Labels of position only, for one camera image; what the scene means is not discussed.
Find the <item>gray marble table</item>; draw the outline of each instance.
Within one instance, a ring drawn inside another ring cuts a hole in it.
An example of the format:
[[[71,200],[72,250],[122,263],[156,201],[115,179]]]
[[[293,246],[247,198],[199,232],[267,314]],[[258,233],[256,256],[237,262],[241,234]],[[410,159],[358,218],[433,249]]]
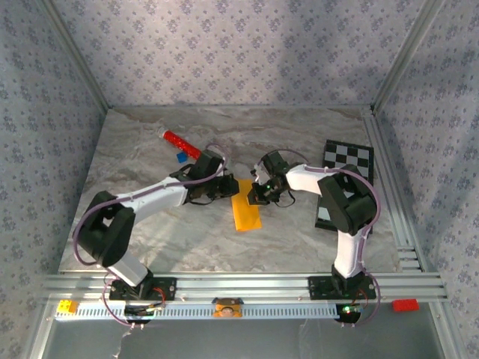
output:
[[[138,108],[110,110],[82,192],[73,227],[102,190],[135,191],[164,179],[182,165],[179,152],[156,134],[166,126],[202,149],[211,141],[231,153],[236,178],[267,151],[298,150],[319,165],[326,139],[368,145],[356,110],[317,108]],[[294,160],[293,155],[284,155]],[[314,227],[317,196],[296,192],[296,204],[261,207],[263,227],[237,232],[231,200],[185,205],[160,212],[135,226],[130,250],[159,271],[329,271],[336,233]],[[399,259],[389,214],[384,212],[365,248],[371,271],[397,271]],[[60,271],[85,269],[73,257],[70,239]]]

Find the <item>yellow sponge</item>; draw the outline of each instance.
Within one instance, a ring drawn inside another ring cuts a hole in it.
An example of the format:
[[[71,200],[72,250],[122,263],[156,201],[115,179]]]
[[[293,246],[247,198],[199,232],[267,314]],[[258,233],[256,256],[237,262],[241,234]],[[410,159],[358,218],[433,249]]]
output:
[[[78,307],[77,301],[62,300],[58,303],[57,312],[59,313],[75,313]]]
[[[257,230],[261,228],[260,210],[258,206],[250,206],[248,193],[251,191],[250,179],[239,179],[239,193],[231,198],[234,224],[238,231]]]

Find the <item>wall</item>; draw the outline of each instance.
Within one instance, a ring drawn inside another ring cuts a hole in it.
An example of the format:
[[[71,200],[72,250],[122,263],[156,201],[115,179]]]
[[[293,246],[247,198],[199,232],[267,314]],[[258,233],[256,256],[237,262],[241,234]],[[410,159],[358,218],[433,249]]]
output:
[[[2,1],[0,14],[0,358],[18,358],[101,118],[34,1]]]
[[[447,0],[380,117],[471,358],[479,358],[478,35],[478,2]]]
[[[54,0],[110,105],[364,104],[422,0]]]

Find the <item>red tube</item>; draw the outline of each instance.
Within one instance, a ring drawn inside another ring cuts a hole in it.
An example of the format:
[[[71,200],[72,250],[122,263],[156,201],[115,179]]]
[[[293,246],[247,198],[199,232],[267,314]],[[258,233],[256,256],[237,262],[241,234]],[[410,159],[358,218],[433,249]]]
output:
[[[189,144],[186,140],[183,140],[180,136],[174,134],[170,130],[163,134],[163,138],[193,159],[198,159],[201,155],[201,151],[198,148]]]

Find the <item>checkerboard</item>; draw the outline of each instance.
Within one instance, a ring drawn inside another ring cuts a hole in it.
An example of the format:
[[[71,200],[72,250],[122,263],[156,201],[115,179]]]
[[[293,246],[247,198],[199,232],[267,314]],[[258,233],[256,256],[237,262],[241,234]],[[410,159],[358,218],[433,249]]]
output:
[[[327,140],[324,147],[323,167],[342,168],[344,165],[357,166],[359,173],[373,185],[374,148]],[[345,195],[350,197],[353,193],[345,192]],[[321,206],[321,196],[317,203],[315,226],[325,230],[337,230],[331,222],[328,209]]]

